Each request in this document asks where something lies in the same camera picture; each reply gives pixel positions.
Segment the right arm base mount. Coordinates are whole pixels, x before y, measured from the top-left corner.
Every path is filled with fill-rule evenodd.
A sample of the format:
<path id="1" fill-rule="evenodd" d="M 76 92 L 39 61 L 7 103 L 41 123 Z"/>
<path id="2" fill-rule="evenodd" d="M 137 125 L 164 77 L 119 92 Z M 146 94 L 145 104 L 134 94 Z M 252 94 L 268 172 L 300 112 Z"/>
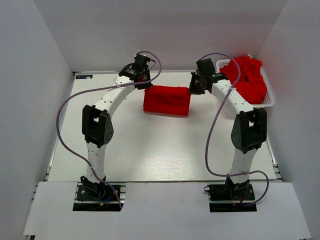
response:
<path id="1" fill-rule="evenodd" d="M 230 195 L 227 193 L 224 184 L 210 184 L 203 188 L 208 194 L 209 211 L 211 213 L 245 213 L 256 212 L 257 207 L 254 201 L 255 193 L 253 186 L 249 184 L 247 189 Z"/>

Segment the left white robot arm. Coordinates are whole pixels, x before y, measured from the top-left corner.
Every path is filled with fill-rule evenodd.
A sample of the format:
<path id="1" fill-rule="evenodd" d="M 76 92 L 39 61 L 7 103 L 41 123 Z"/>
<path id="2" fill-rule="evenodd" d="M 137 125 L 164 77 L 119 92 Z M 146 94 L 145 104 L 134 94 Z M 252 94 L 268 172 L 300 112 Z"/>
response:
<path id="1" fill-rule="evenodd" d="M 106 187 L 100 184 L 105 179 L 104 163 L 106 146 L 114 135 L 112 116 L 122 101 L 134 91 L 145 89 L 152 84 L 149 63 L 153 60 L 146 55 L 136 54 L 134 62 L 126 65 L 113 82 L 115 88 L 94 105 L 86 105 L 82 110 L 82 134 L 87 146 L 87 160 L 91 166 L 81 177 L 83 185 L 91 184 L 88 193 L 99 200 L 105 196 Z"/>

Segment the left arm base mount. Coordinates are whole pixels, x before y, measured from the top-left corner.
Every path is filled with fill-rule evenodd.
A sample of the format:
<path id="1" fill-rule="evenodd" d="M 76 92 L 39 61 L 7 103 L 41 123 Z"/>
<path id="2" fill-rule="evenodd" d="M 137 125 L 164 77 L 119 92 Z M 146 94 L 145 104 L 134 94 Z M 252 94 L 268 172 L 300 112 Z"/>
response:
<path id="1" fill-rule="evenodd" d="M 95 193 L 78 182 L 73 201 L 74 212 L 120 212 L 119 201 L 107 186 L 102 193 Z"/>

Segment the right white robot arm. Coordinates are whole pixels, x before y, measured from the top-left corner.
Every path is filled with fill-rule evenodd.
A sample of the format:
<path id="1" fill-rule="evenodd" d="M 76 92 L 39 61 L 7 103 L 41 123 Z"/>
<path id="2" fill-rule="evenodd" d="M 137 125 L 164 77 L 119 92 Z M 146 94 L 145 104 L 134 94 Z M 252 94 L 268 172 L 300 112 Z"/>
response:
<path id="1" fill-rule="evenodd" d="M 234 117 L 230 135 L 234 156 L 226 176 L 231 183 L 225 187 L 225 192 L 229 198 L 236 200 L 243 195 L 242 185 L 249 183 L 253 158 L 267 139 L 267 112 L 248 103 L 225 74 L 216 72 L 210 58 L 201 58 L 196 66 L 197 70 L 191 73 L 189 93 L 202 95 L 208 91 L 221 101 L 218 110 L 226 107 Z"/>

